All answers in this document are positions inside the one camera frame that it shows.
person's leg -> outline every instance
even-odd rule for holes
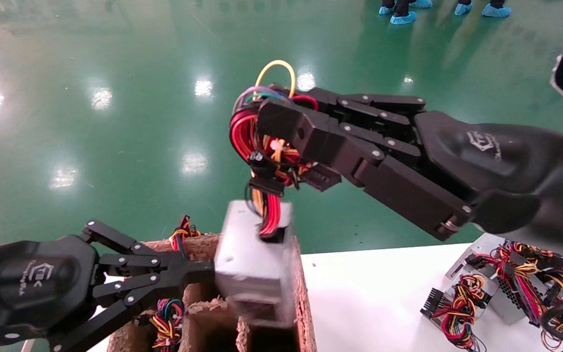
[[[379,7],[379,14],[389,14],[395,9],[395,0],[382,0],[382,7]]]
[[[455,6],[455,15],[462,16],[467,14],[473,8],[473,2],[471,0],[457,0],[457,5]]]
[[[500,9],[505,4],[505,0],[490,0],[490,6]]]
[[[395,5],[395,16],[405,17],[409,14],[410,0],[398,0]]]
[[[416,20],[416,13],[410,11],[410,0],[398,0],[395,14],[390,19],[391,24],[408,24]]]
[[[491,0],[481,12],[482,16],[487,17],[507,17],[512,14],[512,9],[503,6],[505,0]]]

cardboard box compartment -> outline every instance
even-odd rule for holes
[[[187,238],[184,248],[191,260],[214,259],[218,235]],[[172,250],[168,240],[145,243],[158,250]],[[305,287],[299,244],[295,242],[293,290],[297,323],[280,330],[248,326],[220,295],[216,285],[192,284],[184,290],[182,301],[186,317],[178,352],[316,352],[314,328]],[[153,326],[127,323],[110,337],[108,352],[152,352]]]

robotic hand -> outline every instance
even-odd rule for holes
[[[100,257],[92,242],[117,254]],[[104,284],[105,274],[131,278]],[[54,352],[86,351],[158,299],[213,280],[211,261],[156,252],[96,220],[79,236],[0,245],[0,346],[46,338]],[[107,309],[90,319],[97,305]]]
[[[563,253],[563,135],[469,125],[416,96],[301,94],[317,110],[268,99],[257,130],[318,163],[304,175],[309,185],[324,190],[342,175],[441,241],[474,222]]]

white table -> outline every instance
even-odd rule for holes
[[[469,244],[303,254],[319,352],[457,352],[420,314]],[[545,352],[540,329],[507,326],[490,309],[473,326],[488,352]],[[91,352],[105,352],[108,339]]]

power supply casing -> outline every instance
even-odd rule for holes
[[[292,205],[281,203],[279,242],[259,237],[262,219],[245,200],[230,203],[220,234],[215,272],[217,286],[250,325],[289,328],[294,325],[292,287]]]

